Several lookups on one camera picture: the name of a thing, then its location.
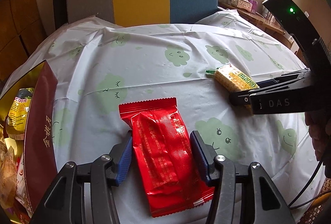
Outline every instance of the red plastic wrapper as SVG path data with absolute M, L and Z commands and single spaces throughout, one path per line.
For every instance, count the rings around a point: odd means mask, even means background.
M 176 98 L 123 104 L 152 217 L 180 212 L 212 198 L 201 180 Z

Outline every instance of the yellow jelly pouch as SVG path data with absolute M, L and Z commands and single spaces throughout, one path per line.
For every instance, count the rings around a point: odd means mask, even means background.
M 24 140 L 26 120 L 34 88 L 19 89 L 6 120 L 6 132 L 15 140 Z
M 226 64 L 216 70 L 207 70 L 206 75 L 213 76 L 229 92 L 257 89 L 259 86 L 233 64 Z

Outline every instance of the metal bolt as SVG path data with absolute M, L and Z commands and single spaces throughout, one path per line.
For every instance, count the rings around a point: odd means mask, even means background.
M 101 159 L 102 159 L 103 161 L 109 161 L 109 160 L 111 159 L 111 157 L 110 157 L 108 154 L 105 154 L 105 155 L 102 155 L 102 156 L 101 156 Z
M 261 167 L 261 164 L 259 164 L 258 162 L 254 162 L 254 163 L 252 163 L 252 167 L 254 169 L 259 169 Z
M 225 158 L 223 155 L 217 155 L 217 156 L 216 156 L 216 160 L 217 160 L 217 161 L 225 161 L 226 158 Z
M 75 165 L 75 163 L 74 163 L 73 161 L 68 161 L 68 162 L 65 164 L 66 168 L 73 168 L 74 165 Z

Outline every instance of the white plastic sheet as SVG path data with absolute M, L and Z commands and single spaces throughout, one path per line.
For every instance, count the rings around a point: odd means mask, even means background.
M 189 133 L 198 130 L 233 161 L 260 162 L 287 203 L 317 165 L 303 113 L 253 116 L 244 107 L 232 107 L 228 92 L 205 77 L 207 69 L 227 63 L 256 82 L 305 67 L 236 11 L 218 12 L 194 25 L 122 28 L 96 17 L 65 25 L 12 74 L 5 90 L 44 59 L 59 81 L 53 111 L 58 170 L 67 161 L 92 162 L 121 142 L 129 127 L 120 119 L 119 104 L 166 97 L 177 98 Z M 320 171 L 297 204 L 316 195 L 323 182 Z M 127 179 L 113 190 L 125 224 L 200 224 L 210 205 L 153 219 L 135 159 Z M 237 190 L 234 223 L 240 213 Z M 85 196 L 87 223 L 92 223 L 88 191 Z M 293 212 L 297 221 L 307 207 Z

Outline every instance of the black cable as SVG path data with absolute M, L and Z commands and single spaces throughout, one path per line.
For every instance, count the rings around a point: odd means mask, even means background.
M 325 192 L 323 192 L 323 193 L 317 195 L 316 197 L 310 199 L 309 201 L 307 201 L 307 202 L 305 202 L 305 203 L 303 203 L 303 204 L 300 204 L 300 205 L 296 205 L 296 206 L 290 207 L 290 209 L 296 209 L 296 208 L 299 208 L 299 207 L 301 207 L 301 206 L 304 206 L 304 205 L 310 203 L 311 201 L 313 201 L 313 200 L 315 200 L 315 199 L 317 199 L 317 198 L 319 198 L 319 197 L 322 197 L 324 194 L 327 194 L 327 193 L 331 193 L 331 190 L 325 191 Z
M 297 199 L 299 199 L 299 197 L 302 195 L 302 193 L 305 192 L 305 190 L 308 188 L 308 186 L 310 185 L 310 183 L 313 181 L 313 179 L 315 178 L 318 170 L 320 169 L 322 163 L 323 163 L 323 159 L 324 159 L 324 156 L 326 154 L 326 149 L 329 147 L 329 144 L 331 143 L 331 139 L 328 140 L 328 143 L 325 147 L 325 150 L 323 152 L 323 155 L 322 155 L 322 158 L 321 160 L 319 161 L 318 165 L 316 166 L 315 168 L 315 171 L 313 172 L 312 176 L 310 177 L 310 179 L 308 180 L 308 182 L 305 184 L 305 186 L 302 188 L 302 190 L 299 192 L 299 194 L 293 199 L 292 202 L 289 203 L 289 207 L 294 204 L 296 202 Z

